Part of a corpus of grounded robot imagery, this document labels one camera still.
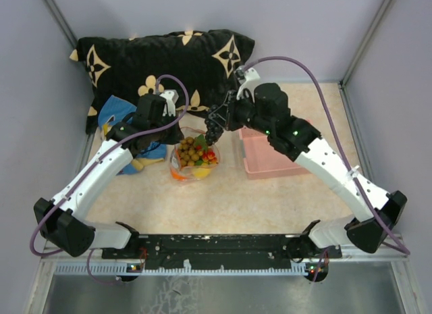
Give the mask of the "dark blue grapes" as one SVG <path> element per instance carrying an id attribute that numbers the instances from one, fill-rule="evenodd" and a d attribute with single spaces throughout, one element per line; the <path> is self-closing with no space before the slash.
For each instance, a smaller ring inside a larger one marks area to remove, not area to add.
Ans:
<path id="1" fill-rule="evenodd" d="M 222 136 L 224 128 L 223 126 L 212 119 L 206 119 L 205 124 L 207 127 L 207 131 L 205 133 L 205 140 L 208 146 L 214 145 Z"/>

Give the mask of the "brown longan bunch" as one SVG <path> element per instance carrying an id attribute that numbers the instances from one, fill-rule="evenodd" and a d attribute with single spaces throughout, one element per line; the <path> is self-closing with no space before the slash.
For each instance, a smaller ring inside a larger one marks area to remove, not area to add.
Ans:
<path id="1" fill-rule="evenodd" d="M 192 159 L 192 155 L 194 154 L 193 142 L 193 137 L 186 137 L 180 142 L 180 144 L 176 148 L 176 155 L 178 156 L 181 167 L 196 166 L 195 162 Z"/>

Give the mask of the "orange persimmon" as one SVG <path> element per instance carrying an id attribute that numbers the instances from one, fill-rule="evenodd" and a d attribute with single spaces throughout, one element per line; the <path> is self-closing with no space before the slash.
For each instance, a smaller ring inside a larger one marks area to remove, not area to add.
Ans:
<path id="1" fill-rule="evenodd" d="M 173 179 L 180 181 L 180 182 L 186 182 L 186 181 L 192 180 L 192 178 L 190 176 L 184 176 L 183 174 L 178 173 L 177 171 L 170 171 L 170 174 L 171 174 Z"/>

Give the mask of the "clear orange zip top bag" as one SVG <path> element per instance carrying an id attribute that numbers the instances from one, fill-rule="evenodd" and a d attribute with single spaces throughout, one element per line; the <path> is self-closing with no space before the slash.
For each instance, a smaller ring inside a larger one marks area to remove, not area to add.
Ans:
<path id="1" fill-rule="evenodd" d="M 202 130 L 183 127 L 181 131 L 184 138 L 174 146 L 169 158 L 171 176 L 179 181 L 202 180 L 219 165 L 219 150 L 207 144 Z"/>

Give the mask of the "red strawberries with leaves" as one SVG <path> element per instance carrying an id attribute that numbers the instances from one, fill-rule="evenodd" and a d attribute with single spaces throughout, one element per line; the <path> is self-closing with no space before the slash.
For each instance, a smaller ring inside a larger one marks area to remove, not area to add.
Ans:
<path id="1" fill-rule="evenodd" d="M 218 163 L 215 151 L 207 145 L 203 134 L 194 138 L 193 149 L 194 154 L 192 155 L 192 159 L 195 162 L 195 165 Z"/>

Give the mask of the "pink plastic basket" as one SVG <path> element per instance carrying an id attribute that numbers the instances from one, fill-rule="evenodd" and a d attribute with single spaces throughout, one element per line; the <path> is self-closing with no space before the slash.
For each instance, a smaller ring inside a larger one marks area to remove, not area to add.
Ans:
<path id="1" fill-rule="evenodd" d="M 249 180 L 308 174 L 309 171 L 278 153 L 268 142 L 267 135 L 241 128 L 238 130 L 244 169 Z"/>

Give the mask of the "yellow lemon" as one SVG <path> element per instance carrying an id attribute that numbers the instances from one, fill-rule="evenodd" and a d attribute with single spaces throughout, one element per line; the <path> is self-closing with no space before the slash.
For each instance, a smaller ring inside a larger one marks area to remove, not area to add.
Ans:
<path id="1" fill-rule="evenodd" d="M 192 168 L 192 175 L 197 180 L 202 180 L 206 178 L 211 172 L 212 168 L 210 167 L 193 167 Z"/>

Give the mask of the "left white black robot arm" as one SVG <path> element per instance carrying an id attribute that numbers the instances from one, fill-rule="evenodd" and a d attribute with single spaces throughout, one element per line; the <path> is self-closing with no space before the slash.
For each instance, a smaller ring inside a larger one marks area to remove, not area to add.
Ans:
<path id="1" fill-rule="evenodd" d="M 86 216 L 110 181 L 151 143 L 174 145 L 182 139 L 177 99 L 174 90 L 141 97 L 136 111 L 111 127 L 94 157 L 61 192 L 49 200 L 37 200 L 34 235 L 72 257 L 96 248 L 114 248 L 127 258 L 136 256 L 140 241 L 127 225 L 93 223 Z"/>

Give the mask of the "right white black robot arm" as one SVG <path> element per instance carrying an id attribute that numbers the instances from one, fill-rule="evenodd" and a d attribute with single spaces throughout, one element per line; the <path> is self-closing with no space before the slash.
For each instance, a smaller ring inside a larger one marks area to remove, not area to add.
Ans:
<path id="1" fill-rule="evenodd" d="M 223 131 L 243 127 L 265 134 L 275 151 L 324 182 L 352 212 L 351 217 L 314 221 L 301 241 L 302 251 L 317 257 L 330 246 L 352 244 L 373 254 L 397 224 L 407 202 L 399 190 L 390 193 L 348 168 L 321 133 L 305 119 L 292 115 L 288 96 L 276 83 L 254 90 L 228 92 L 213 105 L 205 120 L 206 140 L 216 143 Z"/>

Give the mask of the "blue Pikachu cloth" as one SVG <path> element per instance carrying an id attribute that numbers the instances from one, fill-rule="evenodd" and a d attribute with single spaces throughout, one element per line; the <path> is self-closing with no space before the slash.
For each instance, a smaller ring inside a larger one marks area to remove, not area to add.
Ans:
<path id="1" fill-rule="evenodd" d="M 136 106 L 124 99 L 111 95 L 102 106 L 97 117 L 97 133 L 100 141 L 106 140 L 107 133 L 120 121 L 132 122 Z M 167 146 L 152 142 L 145 150 L 138 154 L 118 175 L 134 175 L 146 166 L 166 160 Z"/>

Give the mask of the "black floral plush pillow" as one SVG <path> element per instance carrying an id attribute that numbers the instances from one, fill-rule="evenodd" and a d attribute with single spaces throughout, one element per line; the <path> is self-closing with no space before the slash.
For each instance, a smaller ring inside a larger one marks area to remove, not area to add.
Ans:
<path id="1" fill-rule="evenodd" d="M 110 96 L 135 105 L 145 94 L 176 90 L 177 110 L 205 117 L 238 87 L 234 71 L 251 58 L 254 47 L 253 39 L 227 29 L 78 39 L 70 59 L 84 66 L 94 95 L 86 133 L 95 131 Z"/>

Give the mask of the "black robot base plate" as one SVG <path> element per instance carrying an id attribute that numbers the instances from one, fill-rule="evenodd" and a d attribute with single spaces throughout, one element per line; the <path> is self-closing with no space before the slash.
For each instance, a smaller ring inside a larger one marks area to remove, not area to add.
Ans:
<path id="1" fill-rule="evenodd" d="M 147 269 L 289 269 L 293 260 L 319 257 L 323 249 L 304 235 L 243 234 L 132 236 L 123 249 L 104 248 L 103 259 L 141 259 Z"/>

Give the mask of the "aluminium frame rail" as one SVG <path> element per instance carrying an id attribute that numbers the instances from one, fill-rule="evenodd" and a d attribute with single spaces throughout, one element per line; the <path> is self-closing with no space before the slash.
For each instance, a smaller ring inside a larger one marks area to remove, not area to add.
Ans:
<path id="1" fill-rule="evenodd" d="M 352 244 L 317 248 L 304 235 L 134 236 L 126 250 L 105 249 L 72 258 L 58 254 L 43 259 L 58 275 L 117 276 L 306 276 L 330 263 L 405 261 L 406 255 L 386 242 L 373 254 Z"/>

